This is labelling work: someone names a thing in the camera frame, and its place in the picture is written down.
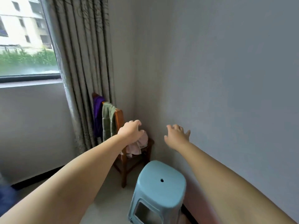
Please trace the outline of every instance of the blue plastic stool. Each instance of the blue plastic stool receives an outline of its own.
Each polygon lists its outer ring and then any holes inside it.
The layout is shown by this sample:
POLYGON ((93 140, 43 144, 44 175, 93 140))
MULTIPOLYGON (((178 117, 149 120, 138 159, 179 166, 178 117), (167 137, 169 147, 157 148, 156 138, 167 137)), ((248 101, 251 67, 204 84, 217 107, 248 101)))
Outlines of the blue plastic stool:
POLYGON ((143 224, 135 215, 139 203, 159 215, 163 224, 178 222, 186 191, 185 177, 176 169, 157 160, 141 171, 133 194, 128 219, 143 224))

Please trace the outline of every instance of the curtain fold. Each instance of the curtain fold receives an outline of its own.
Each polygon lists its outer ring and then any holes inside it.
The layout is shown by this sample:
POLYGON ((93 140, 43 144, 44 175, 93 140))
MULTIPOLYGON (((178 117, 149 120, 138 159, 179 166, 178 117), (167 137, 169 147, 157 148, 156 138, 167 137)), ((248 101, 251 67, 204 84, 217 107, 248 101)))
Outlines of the curtain fold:
POLYGON ((42 0, 42 5, 80 155, 97 145, 92 93, 115 103, 108 0, 42 0))

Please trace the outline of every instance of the wooden chair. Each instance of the wooden chair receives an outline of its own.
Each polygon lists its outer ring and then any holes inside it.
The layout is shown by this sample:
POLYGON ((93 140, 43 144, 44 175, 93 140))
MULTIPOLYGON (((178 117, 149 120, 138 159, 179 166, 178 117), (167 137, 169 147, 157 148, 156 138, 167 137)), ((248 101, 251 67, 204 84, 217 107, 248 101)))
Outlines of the wooden chair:
MULTIPOLYGON (((96 97, 96 96, 98 96, 98 94, 96 94, 96 93, 92 94, 92 97, 96 97)), ((118 132, 119 129, 125 124, 125 120, 123 117, 123 111, 121 109, 116 109, 114 116, 115 116, 115 121, 116 121, 117 132, 118 132)), ((147 147, 141 149, 140 155, 132 155, 132 157, 127 157, 126 147, 123 148, 122 154, 118 155, 117 159, 113 163, 113 166, 121 174, 122 188, 125 188, 125 186, 127 184, 128 173, 130 173, 139 164, 144 163, 144 165, 147 165, 150 162, 150 156, 151 156, 153 144, 154 144, 154 140, 149 138, 147 147), (119 168, 117 166, 117 160, 121 161, 121 168, 119 168), (133 161, 135 161, 135 164, 131 168, 127 169, 128 162, 133 162, 133 161)))

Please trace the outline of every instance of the chair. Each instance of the chair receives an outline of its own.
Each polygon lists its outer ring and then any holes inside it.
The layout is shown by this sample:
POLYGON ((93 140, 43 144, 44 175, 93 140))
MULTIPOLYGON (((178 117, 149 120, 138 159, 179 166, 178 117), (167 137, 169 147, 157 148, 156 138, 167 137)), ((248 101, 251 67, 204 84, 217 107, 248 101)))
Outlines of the chair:
MULTIPOLYGON (((99 96, 96 93, 92 94, 92 97, 99 96)), ((116 109, 115 113, 115 121, 116 121, 116 128, 117 132, 119 129, 125 124, 125 120, 123 117, 123 111, 121 109, 116 109)), ((152 145, 154 144, 154 140, 149 138, 147 147, 141 149, 140 155, 132 155, 132 157, 127 157, 127 150, 126 147, 123 148, 122 154, 119 154, 115 162, 113 163, 113 166, 115 169, 121 174, 121 187, 125 188, 127 184, 127 175, 130 173, 136 166, 138 166, 141 163, 144 163, 144 165, 147 165, 150 162, 150 156, 152 152, 152 145), (117 166, 117 160, 121 161, 121 168, 117 166), (135 164, 127 170, 127 164, 129 162, 136 161, 135 164)))
POLYGON ((186 180, 180 172, 157 160, 149 162, 138 177, 129 221, 133 224, 148 223, 151 218, 148 212, 151 211, 160 218, 159 223, 177 223, 185 191, 186 180))

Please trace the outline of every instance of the pink cloth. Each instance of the pink cloth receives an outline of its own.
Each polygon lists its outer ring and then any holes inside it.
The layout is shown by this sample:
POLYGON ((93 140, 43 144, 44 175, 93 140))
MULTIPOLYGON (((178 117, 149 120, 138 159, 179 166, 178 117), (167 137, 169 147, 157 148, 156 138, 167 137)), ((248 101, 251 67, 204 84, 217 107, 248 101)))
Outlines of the pink cloth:
POLYGON ((147 147, 149 137, 146 132, 134 143, 127 146, 127 156, 132 157, 132 155, 141 154, 141 149, 147 147))

